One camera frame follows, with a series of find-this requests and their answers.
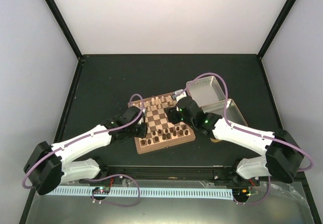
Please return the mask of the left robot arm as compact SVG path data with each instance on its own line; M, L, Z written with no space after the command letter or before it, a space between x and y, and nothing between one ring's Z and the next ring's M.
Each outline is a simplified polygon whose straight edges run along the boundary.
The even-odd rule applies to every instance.
M79 158L96 149L114 143L124 143L131 138L145 137L147 124L144 107L129 107L122 115L108 118L103 124L70 140L37 144L24 166L23 187L35 189L39 195L53 191L60 184L81 179L103 183L108 170L90 158Z

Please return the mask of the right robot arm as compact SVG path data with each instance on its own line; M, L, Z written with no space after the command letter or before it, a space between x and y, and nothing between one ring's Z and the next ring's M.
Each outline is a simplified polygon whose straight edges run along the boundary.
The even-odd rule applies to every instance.
M290 184L304 159L298 144L286 130L267 132L236 124L221 115L204 112L190 96L181 98L165 112L172 124L186 123L209 138L228 141L258 154L255 158L240 160L230 171L230 181L235 185L265 176Z

